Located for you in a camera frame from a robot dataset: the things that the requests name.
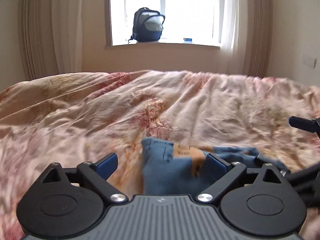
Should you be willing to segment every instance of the pink floral duvet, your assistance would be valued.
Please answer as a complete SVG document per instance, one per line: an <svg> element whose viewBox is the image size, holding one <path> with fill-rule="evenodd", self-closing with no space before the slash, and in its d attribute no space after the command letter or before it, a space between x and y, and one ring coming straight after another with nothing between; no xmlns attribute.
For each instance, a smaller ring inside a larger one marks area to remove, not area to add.
<svg viewBox="0 0 320 240"><path fill-rule="evenodd" d="M319 101L319 88L289 79L187 71L73 73L13 85L0 93L0 239L23 236L16 205L51 162L75 167L116 152L109 182L142 193L145 136L252 146L292 171L308 167L320 161L320 140L288 118L320 117ZM316 239L320 222L308 226L302 235Z"/></svg>

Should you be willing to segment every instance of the window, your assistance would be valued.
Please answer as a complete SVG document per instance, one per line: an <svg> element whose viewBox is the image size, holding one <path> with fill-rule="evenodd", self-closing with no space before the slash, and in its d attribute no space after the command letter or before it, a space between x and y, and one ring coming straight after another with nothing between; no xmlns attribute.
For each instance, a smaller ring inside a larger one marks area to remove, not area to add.
<svg viewBox="0 0 320 240"><path fill-rule="evenodd" d="M216 45L221 29L220 0L110 0L112 45L128 43L134 13L142 7L165 15L161 42Z"/></svg>

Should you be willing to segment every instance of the brown leather patch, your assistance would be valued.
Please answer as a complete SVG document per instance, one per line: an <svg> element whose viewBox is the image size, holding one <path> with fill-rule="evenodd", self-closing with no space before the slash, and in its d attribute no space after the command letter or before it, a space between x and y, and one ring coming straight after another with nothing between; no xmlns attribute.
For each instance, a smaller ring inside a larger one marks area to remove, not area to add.
<svg viewBox="0 0 320 240"><path fill-rule="evenodd" d="M211 146L195 146L195 147L205 152L214 153L213 147Z"/></svg>
<svg viewBox="0 0 320 240"><path fill-rule="evenodd" d="M184 146L175 143L173 145L173 158L191 158L191 175L198 177L200 175L200 168L204 163L205 155L204 153L196 147Z"/></svg>

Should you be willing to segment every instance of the ribbed gray panel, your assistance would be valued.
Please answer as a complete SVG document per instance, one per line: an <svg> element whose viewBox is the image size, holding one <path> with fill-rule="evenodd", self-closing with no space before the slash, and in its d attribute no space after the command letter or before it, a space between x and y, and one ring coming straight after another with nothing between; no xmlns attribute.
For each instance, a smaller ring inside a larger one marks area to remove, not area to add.
<svg viewBox="0 0 320 240"><path fill-rule="evenodd" d="M26 236L25 240L36 240ZM228 227L212 206L188 196L135 196L112 206L93 230L70 240L254 240ZM297 235L280 238L298 240Z"/></svg>

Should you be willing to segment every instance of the wall outlet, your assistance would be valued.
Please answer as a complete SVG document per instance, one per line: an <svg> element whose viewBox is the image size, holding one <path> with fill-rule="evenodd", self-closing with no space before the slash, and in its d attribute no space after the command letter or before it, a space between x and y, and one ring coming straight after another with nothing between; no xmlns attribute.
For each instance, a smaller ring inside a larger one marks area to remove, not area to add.
<svg viewBox="0 0 320 240"><path fill-rule="evenodd" d="M303 54L302 55L302 63L304 65L307 65L310 68L315 68L316 64L317 64L317 58Z"/></svg>

